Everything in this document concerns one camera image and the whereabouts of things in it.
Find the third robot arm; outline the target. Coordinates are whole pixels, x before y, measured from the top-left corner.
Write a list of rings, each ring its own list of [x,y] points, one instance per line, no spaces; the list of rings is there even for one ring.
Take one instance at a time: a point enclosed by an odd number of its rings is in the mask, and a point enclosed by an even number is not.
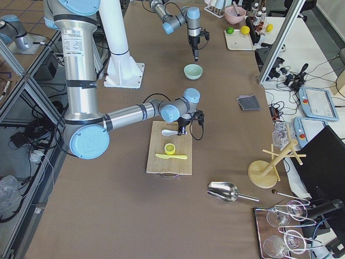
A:
[[[33,39],[15,15],[1,17],[1,41],[15,54],[35,54]]]

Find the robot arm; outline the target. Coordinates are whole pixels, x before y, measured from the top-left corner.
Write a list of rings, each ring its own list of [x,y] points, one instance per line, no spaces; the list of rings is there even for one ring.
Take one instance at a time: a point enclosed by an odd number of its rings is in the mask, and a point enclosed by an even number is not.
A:
[[[163,1],[149,1],[151,10],[157,14],[162,20],[162,27],[166,34],[172,34],[183,25],[187,26],[188,42],[192,49],[194,60],[199,59],[200,37],[202,35],[202,28],[200,26],[200,10],[198,7],[183,7],[177,15],[170,14],[165,8],[168,3]]]
[[[64,139],[68,154],[94,159],[108,148],[111,130],[161,116],[185,128],[195,119],[200,93],[194,88],[173,101],[150,100],[111,113],[98,110],[93,33],[101,21],[109,48],[106,87],[139,88],[144,64],[130,55],[119,1],[45,1],[45,23],[61,33],[69,108]]]

